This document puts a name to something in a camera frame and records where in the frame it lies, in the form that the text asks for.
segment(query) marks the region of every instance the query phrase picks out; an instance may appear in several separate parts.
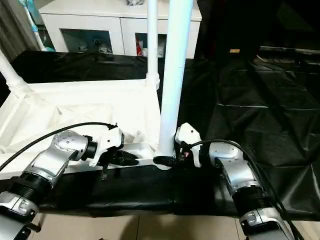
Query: white pvc pipe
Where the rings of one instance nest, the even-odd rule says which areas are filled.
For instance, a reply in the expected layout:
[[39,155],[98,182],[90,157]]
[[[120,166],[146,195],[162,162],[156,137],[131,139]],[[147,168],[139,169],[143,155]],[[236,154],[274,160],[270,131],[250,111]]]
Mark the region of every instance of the white pvc pipe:
[[14,68],[11,66],[6,56],[0,49],[0,72],[6,80],[9,89],[14,92],[18,97],[23,96],[28,90],[26,82],[20,77]]
[[156,156],[175,155],[174,137],[184,78],[194,0],[171,0],[165,52],[159,147]]
[[146,78],[158,85],[160,82],[158,74],[158,0],[147,1],[147,25],[148,73]]

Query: white cabinet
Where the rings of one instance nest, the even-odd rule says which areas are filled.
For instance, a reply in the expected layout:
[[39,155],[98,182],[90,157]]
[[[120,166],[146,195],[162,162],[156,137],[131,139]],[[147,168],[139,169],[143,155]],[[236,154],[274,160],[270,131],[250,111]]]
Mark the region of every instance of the white cabinet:
[[[137,34],[146,34],[148,32],[147,20],[137,18],[121,18],[121,27],[125,55],[137,56]],[[194,58],[199,28],[199,21],[191,21],[188,48],[186,53],[186,57],[188,59]],[[166,35],[167,33],[168,20],[158,20],[158,34]]]
[[85,40],[84,43],[79,42],[76,35],[80,31],[73,31],[84,30],[84,33],[95,31],[99,39],[104,38],[113,54],[125,54],[119,17],[42,14],[42,19],[57,52],[75,52],[71,50],[75,45],[81,47],[88,44]]
[[[157,2],[158,33],[165,41],[170,1]],[[128,6],[126,0],[54,0],[39,11],[57,52],[86,52],[88,47],[97,47],[100,52],[102,49],[116,55],[136,56],[137,34],[147,35],[147,6],[148,0],[138,6]],[[190,59],[195,55],[201,20],[194,0],[186,55]]]

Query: curtain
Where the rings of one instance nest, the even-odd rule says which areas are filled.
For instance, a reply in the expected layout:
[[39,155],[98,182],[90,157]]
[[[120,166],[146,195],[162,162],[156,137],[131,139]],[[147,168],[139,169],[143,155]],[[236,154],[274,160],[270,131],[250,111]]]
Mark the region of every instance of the curtain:
[[18,0],[0,0],[0,48],[9,61],[25,50],[38,48]]

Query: tiled floor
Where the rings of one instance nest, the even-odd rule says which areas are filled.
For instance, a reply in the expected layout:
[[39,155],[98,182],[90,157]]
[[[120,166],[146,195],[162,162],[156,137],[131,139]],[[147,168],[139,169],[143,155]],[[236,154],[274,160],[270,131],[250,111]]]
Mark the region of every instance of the tiled floor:
[[[320,222],[296,222],[305,240],[320,239]],[[29,240],[244,240],[239,221],[220,216],[142,215],[90,218],[47,214]]]

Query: black cloth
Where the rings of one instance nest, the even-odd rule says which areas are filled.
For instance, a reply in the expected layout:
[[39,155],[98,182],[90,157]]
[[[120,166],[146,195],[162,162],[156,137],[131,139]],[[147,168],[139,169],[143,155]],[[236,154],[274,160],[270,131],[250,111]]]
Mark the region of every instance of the black cloth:
[[[24,52],[13,62],[27,83],[144,78],[143,57]],[[164,60],[159,59],[162,82]],[[5,96],[4,81],[0,81]],[[238,142],[267,173],[289,216],[320,220],[320,67],[187,60],[178,124],[202,139]],[[161,101],[162,88],[158,91]],[[220,175],[211,167],[155,166],[65,174],[41,205],[46,213],[93,217],[125,214],[236,216]],[[9,180],[0,181],[0,191]]]

